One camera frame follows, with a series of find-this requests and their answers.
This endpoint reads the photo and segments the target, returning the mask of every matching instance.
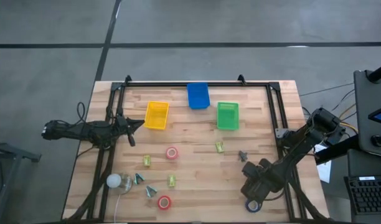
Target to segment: wooden table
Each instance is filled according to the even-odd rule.
[[[280,81],[289,128],[300,128],[305,120],[295,81]],[[104,120],[111,82],[96,82],[93,90],[88,121]],[[260,87],[209,87],[211,106],[206,110],[188,107],[184,87],[126,88],[124,114],[133,119],[144,119],[148,101],[170,103],[166,129],[163,131],[140,127],[134,135],[136,146],[130,147],[126,136],[119,138],[113,173],[140,173],[146,179],[122,195],[116,220],[120,222],[272,222],[288,220],[285,198],[264,202],[258,213],[245,209],[245,197],[240,192],[246,178],[238,160],[238,151],[248,152],[248,160],[258,163],[267,158],[277,160],[275,139],[267,102],[266,90]],[[217,102],[239,103],[240,128],[238,131],[217,129]],[[276,105],[280,123],[279,109]],[[218,154],[215,143],[223,141],[225,152]],[[90,147],[82,142],[79,153]],[[175,146],[179,157],[166,159],[166,149]],[[143,166],[143,156],[151,156],[151,166]],[[75,163],[72,183],[68,192],[63,218],[73,214],[89,193],[97,150],[91,150]],[[314,158],[306,156],[298,164],[301,188],[317,209],[328,217],[326,202]],[[167,186],[169,174],[176,176],[176,186]],[[146,185],[158,190],[147,198]],[[172,207],[162,211],[157,200],[162,195],[172,199]],[[296,198],[293,205],[297,209]],[[105,221],[113,221],[117,192],[109,191]],[[97,198],[95,214],[99,211]]]

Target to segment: blue bin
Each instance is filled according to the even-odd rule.
[[[189,107],[192,109],[206,109],[210,106],[209,86],[207,83],[190,83],[188,91]]]

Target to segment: blue tape roll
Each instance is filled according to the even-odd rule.
[[[256,212],[260,211],[260,209],[262,207],[262,205],[260,205],[258,202],[254,201],[254,200],[249,200],[249,199],[246,200],[245,206],[246,206],[246,209],[252,213],[256,213]]]

